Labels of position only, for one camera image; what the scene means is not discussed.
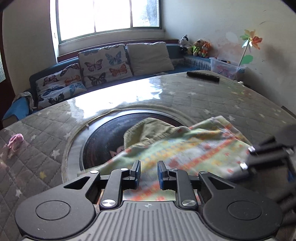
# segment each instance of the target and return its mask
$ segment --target ribbed gray panel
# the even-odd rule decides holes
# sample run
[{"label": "ribbed gray panel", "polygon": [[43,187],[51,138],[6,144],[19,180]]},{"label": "ribbed gray panel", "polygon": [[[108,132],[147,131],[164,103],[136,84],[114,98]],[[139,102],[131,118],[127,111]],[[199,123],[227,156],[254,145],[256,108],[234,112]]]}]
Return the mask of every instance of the ribbed gray panel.
[{"label": "ribbed gray panel", "polygon": [[195,212],[178,209],[173,202],[130,201],[101,212],[91,228],[69,240],[229,241],[208,230]]}]

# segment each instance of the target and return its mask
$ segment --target blue sofa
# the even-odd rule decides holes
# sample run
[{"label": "blue sofa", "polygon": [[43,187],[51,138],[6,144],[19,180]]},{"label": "blue sofa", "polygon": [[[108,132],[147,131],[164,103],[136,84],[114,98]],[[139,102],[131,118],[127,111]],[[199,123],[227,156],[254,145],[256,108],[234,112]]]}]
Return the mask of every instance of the blue sofa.
[{"label": "blue sofa", "polygon": [[[174,70],[167,71],[166,72],[167,74],[174,74],[174,73],[185,72],[185,71],[189,71],[189,70],[200,70],[200,69],[210,70],[210,60],[209,59],[184,55],[180,49],[180,45],[178,45],[178,44],[167,44],[166,46],[168,49],[169,57],[172,60],[173,65],[175,67]],[[56,73],[56,72],[64,69],[65,67],[67,67],[71,64],[74,64],[74,63],[78,63],[78,57],[60,62],[54,66],[51,66],[45,70],[42,70],[36,74],[33,74],[30,77],[29,81],[30,81],[31,88],[27,91],[29,91],[32,94],[35,106],[38,106],[36,81],[42,77]],[[121,83],[130,82],[133,80],[149,78],[149,77],[153,77],[153,76],[155,76],[155,74],[132,76],[132,77],[129,77],[126,79],[107,82],[107,83],[103,83],[103,84],[100,84],[97,86],[93,86],[92,88],[89,88],[87,90],[87,92],[91,92],[91,91],[94,91],[97,89],[106,88],[106,87],[113,86],[113,85],[118,85]],[[6,127],[8,125],[11,125],[12,123],[14,123],[18,120],[21,120],[30,114],[32,114],[32,113],[30,113],[28,101],[27,101],[26,97],[22,97],[19,100],[17,100],[16,102],[14,102],[11,105],[11,107],[9,108],[9,110],[5,113],[5,115],[2,119],[3,126]]]}]

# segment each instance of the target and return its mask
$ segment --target towel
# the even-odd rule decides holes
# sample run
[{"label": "towel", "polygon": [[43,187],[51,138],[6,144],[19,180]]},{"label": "towel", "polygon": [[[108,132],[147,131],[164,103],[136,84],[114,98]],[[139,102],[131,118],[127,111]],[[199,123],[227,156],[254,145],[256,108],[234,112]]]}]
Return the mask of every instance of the towel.
[{"label": "towel", "polygon": [[27,100],[29,101],[30,111],[33,112],[34,101],[33,101],[32,94],[28,91],[17,94],[16,97],[13,99],[12,104],[22,97],[27,98]]},{"label": "towel", "polygon": [[224,117],[209,118],[191,127],[174,127],[147,118],[124,134],[126,149],[108,162],[85,171],[98,170],[101,175],[141,161],[141,179],[137,190],[124,191],[124,200],[175,200],[175,192],[160,190],[157,162],[168,169],[178,168],[189,175],[209,171],[222,178],[242,174],[240,163],[246,160],[251,143]]}]

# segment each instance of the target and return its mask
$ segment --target green leaf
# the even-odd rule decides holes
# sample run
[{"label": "green leaf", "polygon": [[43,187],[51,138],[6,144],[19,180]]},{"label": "green leaf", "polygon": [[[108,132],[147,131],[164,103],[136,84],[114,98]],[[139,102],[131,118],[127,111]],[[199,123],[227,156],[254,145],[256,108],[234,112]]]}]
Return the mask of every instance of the green leaf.
[{"label": "green leaf", "polygon": [[241,64],[249,64],[253,61],[253,56],[252,55],[245,55],[243,58],[242,58],[242,62]]},{"label": "green leaf", "polygon": [[240,38],[245,41],[245,40],[249,39],[249,36],[245,34],[245,35],[240,36]]}]

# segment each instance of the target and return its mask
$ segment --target round black cooktop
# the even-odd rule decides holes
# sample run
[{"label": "round black cooktop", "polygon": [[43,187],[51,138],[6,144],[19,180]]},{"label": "round black cooktop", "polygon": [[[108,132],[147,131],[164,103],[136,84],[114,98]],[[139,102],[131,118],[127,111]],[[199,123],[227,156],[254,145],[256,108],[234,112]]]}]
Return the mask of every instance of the round black cooktop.
[{"label": "round black cooktop", "polygon": [[84,169],[102,165],[123,150],[123,135],[141,120],[152,117],[173,126],[181,123],[165,115],[133,113],[114,118],[96,129],[87,140],[82,154]]}]

